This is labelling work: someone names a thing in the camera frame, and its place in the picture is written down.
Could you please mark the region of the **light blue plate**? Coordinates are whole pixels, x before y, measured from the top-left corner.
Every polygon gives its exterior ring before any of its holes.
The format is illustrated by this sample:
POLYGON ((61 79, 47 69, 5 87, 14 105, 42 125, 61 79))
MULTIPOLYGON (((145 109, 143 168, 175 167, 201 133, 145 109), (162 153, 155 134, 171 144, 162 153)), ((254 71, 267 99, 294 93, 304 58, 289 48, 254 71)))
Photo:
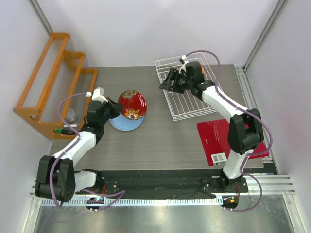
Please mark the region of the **light blue plate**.
POLYGON ((132 131, 138 128, 143 122, 144 117, 138 120, 130 120, 124 117, 123 115, 119 115, 116 118, 110 119, 111 125, 119 131, 132 131))

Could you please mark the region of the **red floral plate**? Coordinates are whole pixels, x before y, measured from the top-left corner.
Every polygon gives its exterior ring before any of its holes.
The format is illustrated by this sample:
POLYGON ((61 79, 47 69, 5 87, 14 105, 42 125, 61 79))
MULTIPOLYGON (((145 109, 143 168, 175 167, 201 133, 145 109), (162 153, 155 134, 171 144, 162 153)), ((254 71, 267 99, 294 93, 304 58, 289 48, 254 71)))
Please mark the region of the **red floral plate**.
POLYGON ((147 112, 147 103, 144 96, 136 90, 122 92, 118 104, 123 106, 122 115, 129 120, 139 120, 147 112))

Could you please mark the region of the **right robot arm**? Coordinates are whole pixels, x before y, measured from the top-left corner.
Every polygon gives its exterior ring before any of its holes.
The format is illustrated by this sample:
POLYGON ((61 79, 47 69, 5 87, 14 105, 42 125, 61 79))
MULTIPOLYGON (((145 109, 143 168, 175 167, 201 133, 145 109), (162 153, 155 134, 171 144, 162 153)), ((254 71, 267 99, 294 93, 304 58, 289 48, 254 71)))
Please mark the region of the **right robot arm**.
POLYGON ((212 106, 228 122, 228 160, 220 172, 218 185, 225 192, 236 190, 251 153, 263 141, 263 128, 258 109, 247 109, 229 98, 212 80, 205 78, 199 62, 187 62, 180 69, 170 68, 159 87, 183 94, 186 90, 212 106))

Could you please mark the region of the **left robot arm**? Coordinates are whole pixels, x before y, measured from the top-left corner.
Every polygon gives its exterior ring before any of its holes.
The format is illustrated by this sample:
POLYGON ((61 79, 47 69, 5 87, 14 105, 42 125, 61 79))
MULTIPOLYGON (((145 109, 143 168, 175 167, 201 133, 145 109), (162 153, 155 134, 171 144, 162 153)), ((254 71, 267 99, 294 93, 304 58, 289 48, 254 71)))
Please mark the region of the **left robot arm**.
POLYGON ((102 191, 104 184, 98 171, 75 171, 74 167, 86 152, 99 143, 105 123, 118 117, 122 109, 121 104, 110 99, 90 102, 86 122, 76 137, 58 153, 44 155, 40 159, 35 183, 37 197, 51 199, 57 207, 61 207, 76 192, 86 188, 94 194, 102 191))

